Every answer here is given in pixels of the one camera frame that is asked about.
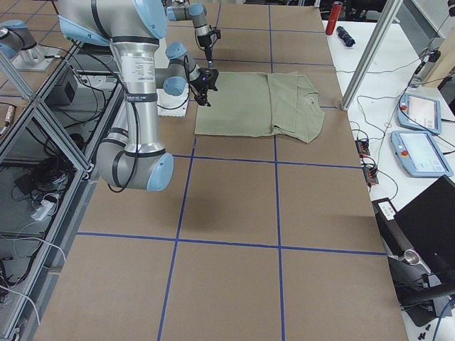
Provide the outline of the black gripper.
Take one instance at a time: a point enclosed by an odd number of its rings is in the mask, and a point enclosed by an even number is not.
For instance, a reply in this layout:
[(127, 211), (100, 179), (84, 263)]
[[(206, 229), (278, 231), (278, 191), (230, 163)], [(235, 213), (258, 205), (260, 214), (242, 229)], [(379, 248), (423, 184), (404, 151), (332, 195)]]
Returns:
[(217, 91), (216, 81), (218, 79), (218, 70), (213, 68), (214, 62), (212, 57), (207, 57), (208, 68), (198, 68), (198, 77), (191, 82), (191, 85), (197, 90), (197, 103), (203, 107), (210, 107), (208, 101), (208, 90)]
[(213, 56), (213, 46), (216, 42), (221, 39), (221, 31), (220, 30), (211, 30), (208, 33), (203, 35), (199, 35), (198, 37), (198, 44), (202, 48), (203, 52), (205, 53), (206, 57)]

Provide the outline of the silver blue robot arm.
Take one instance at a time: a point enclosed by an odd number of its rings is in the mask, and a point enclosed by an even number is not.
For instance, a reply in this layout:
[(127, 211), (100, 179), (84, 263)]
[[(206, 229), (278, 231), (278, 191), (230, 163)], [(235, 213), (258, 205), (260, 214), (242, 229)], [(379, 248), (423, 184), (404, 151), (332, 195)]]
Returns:
[[(208, 25), (202, 3), (183, 1), (60, 1), (62, 33), (82, 43), (108, 47), (124, 88), (123, 112), (97, 150), (101, 177), (119, 192), (125, 188), (164, 190), (173, 174), (173, 156), (159, 138), (158, 90), (171, 96), (194, 94), (207, 106), (218, 71), (213, 44), (220, 31)], [(166, 48), (169, 64), (157, 68), (155, 54), (169, 21), (191, 21), (207, 67), (199, 66), (179, 42)]]
[(187, 4), (185, 1), (171, 1), (166, 5), (166, 16), (169, 21), (192, 22), (196, 44), (204, 52), (208, 68), (213, 68), (213, 49), (221, 39), (221, 31), (208, 24), (206, 7), (201, 2)]

